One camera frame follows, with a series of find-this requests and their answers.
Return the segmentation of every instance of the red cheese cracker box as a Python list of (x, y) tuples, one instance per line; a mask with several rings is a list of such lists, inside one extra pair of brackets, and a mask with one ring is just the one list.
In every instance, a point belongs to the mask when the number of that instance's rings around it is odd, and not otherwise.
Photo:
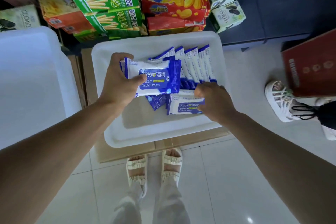
[(205, 19), (202, 22), (195, 22), (173, 17), (157, 16), (147, 18), (147, 26), (150, 36), (197, 32), (203, 31), (205, 28)]
[(93, 30), (94, 27), (87, 19), (85, 19), (85, 21), (72, 23), (71, 25), (62, 27), (62, 29), (68, 34), (77, 34), (85, 30)]
[(296, 97), (336, 96), (336, 29), (282, 52)]
[(208, 13), (208, 0), (141, 0), (142, 11), (201, 22)]

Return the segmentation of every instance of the tile floor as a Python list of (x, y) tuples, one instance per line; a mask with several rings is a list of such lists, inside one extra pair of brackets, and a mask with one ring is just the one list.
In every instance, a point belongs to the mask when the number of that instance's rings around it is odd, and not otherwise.
[[(264, 96), (270, 78), (285, 80), (279, 44), (246, 52), (227, 51), (230, 94), (236, 108), (258, 123), (336, 164), (336, 143), (314, 121), (280, 122)], [(189, 145), (183, 150), (179, 183), (193, 224), (298, 224), (233, 136)], [(160, 154), (149, 156), (149, 190), (141, 202), (142, 223), (151, 223), (160, 184)], [(108, 224), (128, 188), (126, 160), (99, 164), (92, 149), (82, 160), (38, 224)]]

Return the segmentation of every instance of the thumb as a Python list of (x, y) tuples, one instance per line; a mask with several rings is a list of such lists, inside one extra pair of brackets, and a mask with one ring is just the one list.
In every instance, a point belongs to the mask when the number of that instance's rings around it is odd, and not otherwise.
[(147, 75), (145, 74), (139, 74), (135, 77), (133, 77), (132, 79), (130, 79), (134, 84), (136, 84), (137, 86), (143, 84), (147, 79)]
[(204, 112), (205, 111), (205, 105), (198, 105), (197, 110)]

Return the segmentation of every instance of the empty white plastic bin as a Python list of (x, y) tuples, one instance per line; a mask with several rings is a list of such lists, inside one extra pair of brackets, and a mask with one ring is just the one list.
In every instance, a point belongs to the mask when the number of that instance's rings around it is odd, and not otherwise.
[[(219, 85), (229, 88), (225, 60), (220, 37), (211, 31), (172, 34), (164, 36), (138, 37), (115, 40), (97, 44), (92, 50), (92, 61), (97, 83), (98, 95), (103, 83), (111, 55), (114, 52), (127, 52), (134, 60), (145, 60), (157, 56), (168, 48), (183, 46), (184, 49), (210, 45), (211, 62)], [(152, 109), (145, 96), (138, 97), (125, 108), (105, 130), (108, 145), (119, 148), (141, 143), (162, 140), (217, 128), (220, 125), (205, 115), (166, 115), (167, 110), (160, 107)]]
[(54, 31), (3, 32), (0, 46), (0, 149), (82, 109), (71, 63)]

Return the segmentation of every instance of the pants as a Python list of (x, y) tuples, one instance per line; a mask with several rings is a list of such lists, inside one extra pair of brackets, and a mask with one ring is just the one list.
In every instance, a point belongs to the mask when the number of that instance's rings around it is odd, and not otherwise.
[[(142, 189), (139, 182), (134, 182), (127, 195), (115, 208), (115, 218), (111, 224), (141, 224), (140, 200)], [(160, 188), (155, 200), (153, 224), (189, 224), (190, 219), (182, 202), (174, 178), (169, 176)]]

